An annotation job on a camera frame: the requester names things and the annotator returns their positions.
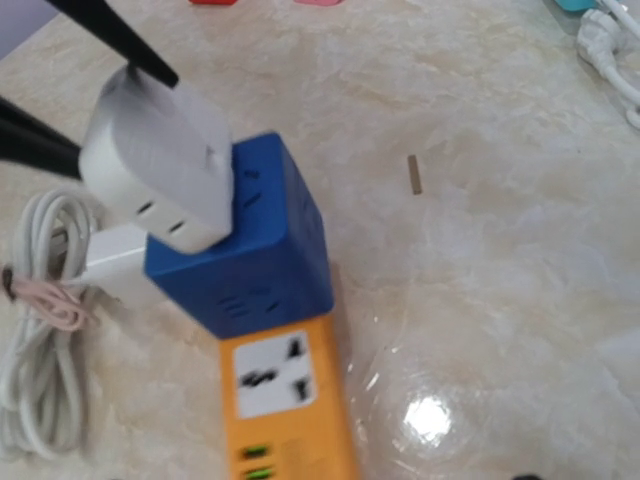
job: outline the beige marble tabletop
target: beige marble tabletop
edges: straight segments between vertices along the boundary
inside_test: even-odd
[[[576,58],[577,19],[552,0],[112,4],[236,138],[278,130],[299,163],[340,265],[367,480],[640,478],[640,136]],[[80,141],[121,63],[58,17],[0,62],[0,94]],[[0,166],[1,254],[55,182]],[[170,305],[85,337],[83,451],[0,477],[226,478],[215,340]]]

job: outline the green usb port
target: green usb port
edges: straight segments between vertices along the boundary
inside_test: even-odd
[[[267,478],[275,477],[275,470],[269,468],[258,468],[257,470],[251,470],[244,474],[244,480],[265,480]]]
[[[247,447],[242,451],[242,458],[245,460],[253,460],[254,458],[262,458],[269,455],[269,447],[266,445],[256,445]]]

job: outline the brown strip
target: brown strip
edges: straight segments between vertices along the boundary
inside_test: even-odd
[[[418,159],[415,155],[409,155],[408,161],[411,189],[414,195],[420,195],[422,193],[422,180],[420,179],[420,169],[418,169]]]

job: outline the blue object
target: blue object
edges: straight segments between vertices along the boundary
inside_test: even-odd
[[[580,12],[597,6],[595,0],[556,0],[556,2],[567,12]]]
[[[236,144],[233,169],[233,233],[196,255],[149,237],[145,273],[221,339],[328,313],[322,217],[280,136]]]

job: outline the orange power strip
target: orange power strip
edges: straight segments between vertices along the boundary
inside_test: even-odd
[[[220,342],[231,480],[359,480],[333,316]]]

